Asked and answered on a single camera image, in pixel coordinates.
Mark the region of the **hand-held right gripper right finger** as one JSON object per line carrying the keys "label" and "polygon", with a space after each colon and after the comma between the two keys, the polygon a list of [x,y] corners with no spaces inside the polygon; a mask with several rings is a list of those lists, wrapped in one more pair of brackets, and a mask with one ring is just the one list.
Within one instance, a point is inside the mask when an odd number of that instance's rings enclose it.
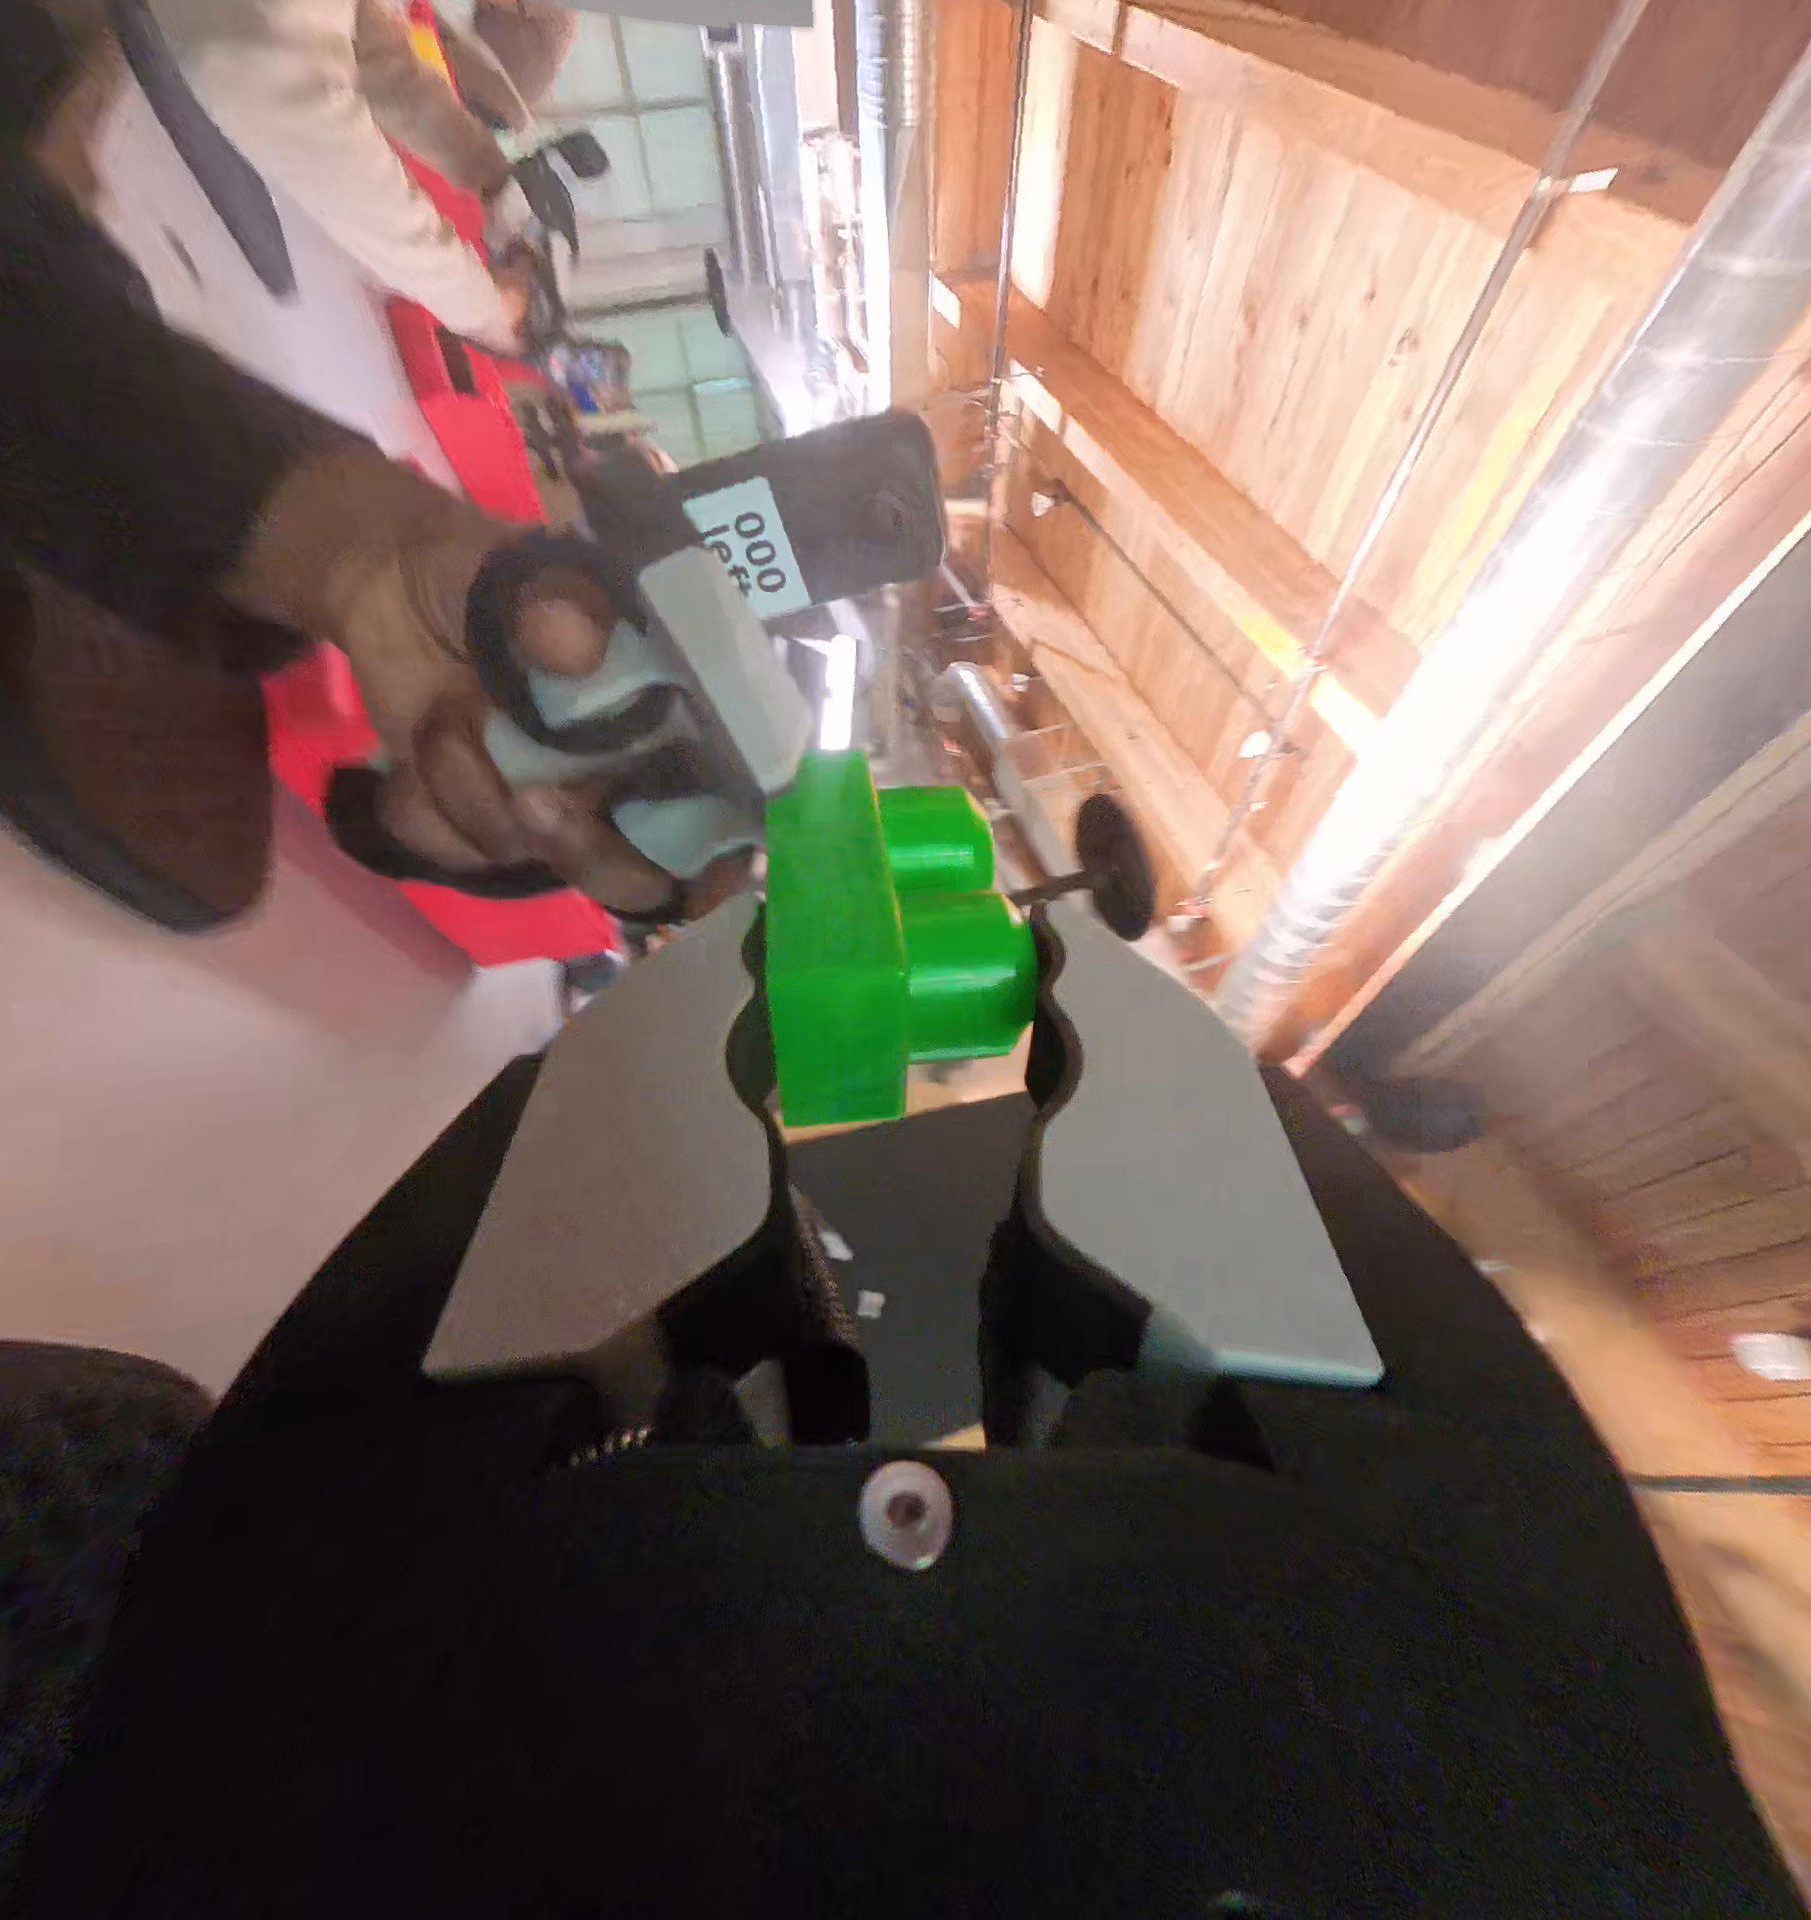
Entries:
{"label": "hand-held right gripper right finger", "polygon": [[1384,1359],[1252,1054],[1083,899],[1033,919],[1037,1098],[1022,1177],[1037,1241],[1119,1308],[1157,1379],[1373,1388]]}

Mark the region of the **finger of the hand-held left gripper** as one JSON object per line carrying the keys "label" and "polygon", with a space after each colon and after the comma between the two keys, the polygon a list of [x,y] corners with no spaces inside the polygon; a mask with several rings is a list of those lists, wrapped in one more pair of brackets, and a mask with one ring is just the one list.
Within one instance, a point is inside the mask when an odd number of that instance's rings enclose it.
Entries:
{"label": "finger of the hand-held left gripper", "polygon": [[697,881],[730,860],[758,861],[769,840],[770,801],[697,790],[669,799],[626,794],[609,816],[631,847],[677,881]]}
{"label": "finger of the hand-held left gripper", "polygon": [[703,544],[641,567],[636,591],[650,635],[682,668],[742,781],[762,801],[783,794],[808,756],[814,709],[748,597]]}

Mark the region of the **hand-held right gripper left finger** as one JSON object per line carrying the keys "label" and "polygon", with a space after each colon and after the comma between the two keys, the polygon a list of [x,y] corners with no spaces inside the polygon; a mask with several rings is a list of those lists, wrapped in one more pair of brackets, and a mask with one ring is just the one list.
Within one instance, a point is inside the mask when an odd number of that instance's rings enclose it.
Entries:
{"label": "hand-held right gripper left finger", "polygon": [[756,995],[728,899],[556,1038],[424,1357],[431,1379],[661,1383],[659,1312],[772,1209],[772,1142],[728,1067]]}

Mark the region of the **green toy block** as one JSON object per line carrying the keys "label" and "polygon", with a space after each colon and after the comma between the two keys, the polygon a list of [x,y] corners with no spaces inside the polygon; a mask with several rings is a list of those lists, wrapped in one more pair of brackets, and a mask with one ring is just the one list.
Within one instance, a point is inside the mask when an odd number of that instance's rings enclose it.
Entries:
{"label": "green toy block", "polygon": [[769,816],[765,981],[784,1122],[894,1121],[915,1067],[1002,1058],[1037,1012],[1037,945],[963,784],[878,786],[810,754]]}

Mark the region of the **person's left forearm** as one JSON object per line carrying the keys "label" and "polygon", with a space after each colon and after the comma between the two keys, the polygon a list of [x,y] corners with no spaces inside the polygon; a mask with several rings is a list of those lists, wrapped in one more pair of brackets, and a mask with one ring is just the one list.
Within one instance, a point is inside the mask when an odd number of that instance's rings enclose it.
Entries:
{"label": "person's left forearm", "polygon": [[53,14],[0,3],[0,567],[264,676],[313,640],[222,587],[284,475],[350,435],[173,331],[49,180],[32,148],[77,78]]}

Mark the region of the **person's left hand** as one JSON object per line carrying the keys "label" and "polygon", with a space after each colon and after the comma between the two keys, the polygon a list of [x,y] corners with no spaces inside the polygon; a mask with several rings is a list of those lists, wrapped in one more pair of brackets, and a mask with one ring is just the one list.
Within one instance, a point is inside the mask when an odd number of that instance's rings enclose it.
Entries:
{"label": "person's left hand", "polygon": [[500,769],[486,746],[492,702],[464,628],[473,582],[520,536],[350,442],[284,475],[222,595],[341,649],[387,761],[372,813],[431,874],[537,872],[646,924],[691,924],[753,892],[756,852],[675,876],[617,826],[620,803],[722,783],[722,748],[677,689],[661,689],[646,728],[586,775],[512,784]]}

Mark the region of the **black floor lamp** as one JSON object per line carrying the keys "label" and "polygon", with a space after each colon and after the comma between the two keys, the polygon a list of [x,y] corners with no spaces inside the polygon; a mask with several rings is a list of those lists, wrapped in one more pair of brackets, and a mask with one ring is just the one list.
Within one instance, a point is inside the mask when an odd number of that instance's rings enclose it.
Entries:
{"label": "black floor lamp", "polygon": [[1010,892],[1032,910],[1081,899],[1123,944],[1138,945],[1159,911],[1159,872],[1134,816],[1109,790],[1087,798],[1075,818],[1077,866]]}

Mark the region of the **large red storage bin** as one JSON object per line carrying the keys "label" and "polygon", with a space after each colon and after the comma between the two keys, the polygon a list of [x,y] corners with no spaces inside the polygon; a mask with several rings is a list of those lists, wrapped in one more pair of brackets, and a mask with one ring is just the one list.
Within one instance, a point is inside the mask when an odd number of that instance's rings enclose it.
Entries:
{"label": "large red storage bin", "polygon": [[[336,775],[372,769],[375,733],[342,654],[322,645],[265,683],[269,761],[275,779],[329,829]],[[448,885],[416,878],[379,881],[407,899],[477,969],[525,962],[620,966],[628,947],[613,919],[578,892],[529,899],[480,899]]]}

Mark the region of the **brown mesh chair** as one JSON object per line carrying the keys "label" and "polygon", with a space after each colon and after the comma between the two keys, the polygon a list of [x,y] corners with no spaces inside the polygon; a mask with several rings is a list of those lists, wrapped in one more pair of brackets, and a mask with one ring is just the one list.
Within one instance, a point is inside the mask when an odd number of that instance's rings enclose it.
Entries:
{"label": "brown mesh chair", "polygon": [[0,825],[146,924],[235,924],[271,870],[264,686],[0,567]]}

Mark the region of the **silver air duct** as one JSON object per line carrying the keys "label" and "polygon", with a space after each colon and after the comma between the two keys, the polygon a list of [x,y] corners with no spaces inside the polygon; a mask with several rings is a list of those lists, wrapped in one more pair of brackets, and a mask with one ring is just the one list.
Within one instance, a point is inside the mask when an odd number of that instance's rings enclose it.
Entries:
{"label": "silver air duct", "polygon": [[932,390],[928,14],[924,1],[851,7],[870,396],[902,414]]}
{"label": "silver air duct", "polygon": [[1020,724],[1002,685],[978,661],[943,668],[931,703],[942,733],[967,751],[990,799],[1022,833],[1040,866],[1047,872],[1070,866],[1073,825],[1098,764],[1073,759],[1061,728]]}
{"label": "silver air duct", "polygon": [[1329,803],[1214,1008],[1277,1034],[1363,895],[1811,309],[1811,39],[1657,299]]}

